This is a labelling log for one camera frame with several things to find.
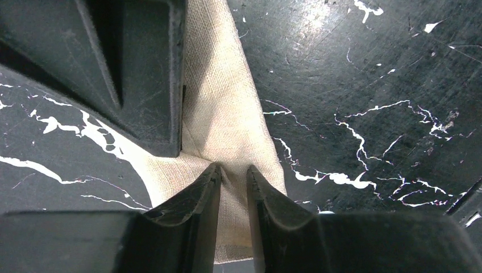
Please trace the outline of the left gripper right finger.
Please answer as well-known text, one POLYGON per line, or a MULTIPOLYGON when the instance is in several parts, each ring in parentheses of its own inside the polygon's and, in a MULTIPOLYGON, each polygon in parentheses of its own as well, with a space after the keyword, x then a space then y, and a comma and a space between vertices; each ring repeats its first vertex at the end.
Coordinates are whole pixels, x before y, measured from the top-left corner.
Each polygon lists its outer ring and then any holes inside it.
POLYGON ((256 272, 480 272, 450 217, 414 212, 312 213, 247 170, 256 272))

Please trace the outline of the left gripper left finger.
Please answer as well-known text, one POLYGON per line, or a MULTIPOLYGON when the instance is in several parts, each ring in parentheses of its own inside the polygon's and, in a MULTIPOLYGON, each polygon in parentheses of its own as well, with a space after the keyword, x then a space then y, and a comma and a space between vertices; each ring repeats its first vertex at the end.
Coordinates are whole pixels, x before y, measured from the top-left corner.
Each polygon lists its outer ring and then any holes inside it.
POLYGON ((145 212, 11 212, 2 272, 212 272, 222 172, 210 164, 145 212))

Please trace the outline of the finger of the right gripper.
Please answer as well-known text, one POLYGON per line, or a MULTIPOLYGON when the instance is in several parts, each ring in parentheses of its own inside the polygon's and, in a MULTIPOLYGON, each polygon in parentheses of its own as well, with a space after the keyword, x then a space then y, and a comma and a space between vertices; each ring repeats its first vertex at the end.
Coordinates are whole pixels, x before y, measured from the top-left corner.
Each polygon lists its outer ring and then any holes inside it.
POLYGON ((186 15, 186 1, 2 1, 1 73, 175 158, 186 15))

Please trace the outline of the beige cloth napkin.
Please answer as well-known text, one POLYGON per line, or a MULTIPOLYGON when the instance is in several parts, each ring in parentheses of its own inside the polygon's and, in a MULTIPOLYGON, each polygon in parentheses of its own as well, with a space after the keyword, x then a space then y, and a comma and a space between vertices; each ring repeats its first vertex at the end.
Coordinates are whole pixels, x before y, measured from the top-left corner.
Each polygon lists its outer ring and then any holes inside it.
POLYGON ((284 173, 226 1, 189 1, 186 17, 182 149, 153 156, 124 140, 121 149, 157 206, 208 167, 222 168, 216 264, 252 258, 246 173, 256 168, 281 193, 284 173))

